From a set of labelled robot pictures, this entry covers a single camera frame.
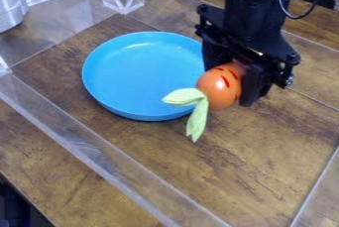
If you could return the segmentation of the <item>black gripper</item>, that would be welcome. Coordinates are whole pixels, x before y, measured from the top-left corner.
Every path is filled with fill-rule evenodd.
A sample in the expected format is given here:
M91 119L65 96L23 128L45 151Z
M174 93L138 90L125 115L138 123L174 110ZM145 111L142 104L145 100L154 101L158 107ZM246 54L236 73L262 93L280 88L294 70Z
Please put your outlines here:
M289 18L289 0L225 0L222 8L197 7L196 35L202 39L205 70L228 63L233 57L250 60L242 77L240 105L250 107L270 86L285 87L300 57L281 36Z

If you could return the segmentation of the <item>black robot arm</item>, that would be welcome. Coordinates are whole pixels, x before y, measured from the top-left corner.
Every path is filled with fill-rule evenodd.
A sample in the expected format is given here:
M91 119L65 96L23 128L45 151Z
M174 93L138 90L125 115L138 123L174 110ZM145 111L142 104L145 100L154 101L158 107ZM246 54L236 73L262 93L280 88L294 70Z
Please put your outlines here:
M222 8L201 4L196 35L202 40L204 67L237 61L246 68L240 105L249 107L269 88L292 83L300 55L281 35L289 0L225 0Z

